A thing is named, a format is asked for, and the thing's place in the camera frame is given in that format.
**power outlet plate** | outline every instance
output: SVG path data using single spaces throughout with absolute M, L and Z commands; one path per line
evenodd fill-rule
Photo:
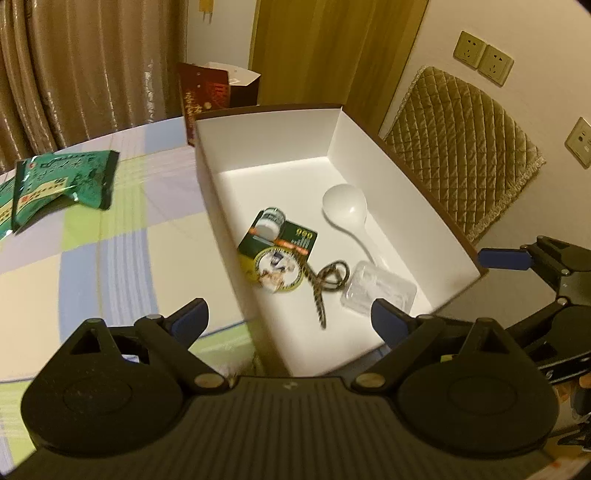
M 591 166 L 591 125 L 583 117 L 579 118 L 564 144 L 583 167 Z
M 484 51 L 486 43 L 480 38 L 462 31 L 460 38 L 457 41 L 456 49 L 453 51 L 453 56 L 470 67 L 478 67 Z
M 503 86 L 514 63 L 514 60 L 505 52 L 492 45 L 487 45 L 480 65 L 478 65 L 478 71 Z

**curtain fold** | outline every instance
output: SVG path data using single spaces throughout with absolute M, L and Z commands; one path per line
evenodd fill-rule
M 0 0 L 0 171 L 31 154 L 179 116 L 183 5 Z

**table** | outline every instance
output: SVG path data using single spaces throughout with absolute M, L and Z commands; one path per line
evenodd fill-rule
M 204 297 L 209 326 L 190 350 L 226 375 L 252 362 L 254 347 L 204 211 L 183 119 L 63 151 L 92 150 L 120 152 L 108 211 L 70 206 L 0 241 L 0 472 L 33 449 L 20 418 L 24 390 L 87 318 L 131 325 Z

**wood panel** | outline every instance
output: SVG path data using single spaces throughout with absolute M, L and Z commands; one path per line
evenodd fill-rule
M 378 132 L 427 0 L 259 0 L 259 102 L 343 103 Z

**quilted cushion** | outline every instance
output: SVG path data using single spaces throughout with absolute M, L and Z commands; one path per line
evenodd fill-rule
M 498 102 L 435 67 L 418 72 L 385 140 L 470 242 L 545 163 Z

